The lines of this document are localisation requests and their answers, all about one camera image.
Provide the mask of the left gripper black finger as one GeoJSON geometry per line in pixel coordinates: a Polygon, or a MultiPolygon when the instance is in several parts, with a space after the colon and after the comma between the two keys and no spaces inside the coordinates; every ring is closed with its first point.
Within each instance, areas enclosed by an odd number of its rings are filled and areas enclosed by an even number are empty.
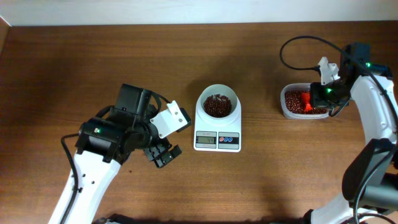
{"type": "Polygon", "coordinates": [[[144,148],[144,154],[149,161],[156,160],[164,152],[167,152],[172,147],[167,138],[158,139],[151,143],[149,147],[144,148]]]}
{"type": "Polygon", "coordinates": [[[156,167],[158,169],[163,168],[169,162],[178,157],[181,153],[182,150],[180,149],[179,145],[174,146],[171,150],[161,153],[160,156],[154,161],[156,167]]]}

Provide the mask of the orange measuring scoop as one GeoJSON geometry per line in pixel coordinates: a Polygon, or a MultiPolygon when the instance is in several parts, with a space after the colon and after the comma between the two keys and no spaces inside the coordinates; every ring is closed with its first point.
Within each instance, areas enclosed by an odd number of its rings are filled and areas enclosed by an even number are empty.
{"type": "Polygon", "coordinates": [[[310,93],[309,92],[301,92],[300,95],[300,101],[301,101],[301,105],[302,105],[302,109],[304,113],[308,113],[309,111],[311,111],[313,108],[310,104],[310,93]]]}

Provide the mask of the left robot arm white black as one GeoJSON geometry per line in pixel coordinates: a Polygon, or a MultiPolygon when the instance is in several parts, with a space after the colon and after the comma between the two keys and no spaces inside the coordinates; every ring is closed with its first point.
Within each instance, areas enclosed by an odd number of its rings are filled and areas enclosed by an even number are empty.
{"type": "Polygon", "coordinates": [[[115,105],[100,110],[75,134],[76,153],[61,138],[71,166],[50,223],[91,223],[104,193],[129,159],[140,149],[160,169],[181,154],[167,139],[192,123],[184,108],[153,91],[123,84],[115,105]]]}

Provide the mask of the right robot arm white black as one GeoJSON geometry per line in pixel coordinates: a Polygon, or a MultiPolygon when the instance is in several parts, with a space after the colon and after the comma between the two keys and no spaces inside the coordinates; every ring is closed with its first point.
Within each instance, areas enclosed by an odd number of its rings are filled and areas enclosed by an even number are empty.
{"type": "Polygon", "coordinates": [[[370,47],[354,43],[341,51],[340,65],[322,57],[315,70],[320,82],[310,85],[310,104],[337,115],[355,102],[365,147],[346,169],[341,193],[321,208],[308,211],[304,223],[360,223],[397,211],[397,103],[389,67],[370,62],[370,47]]]}

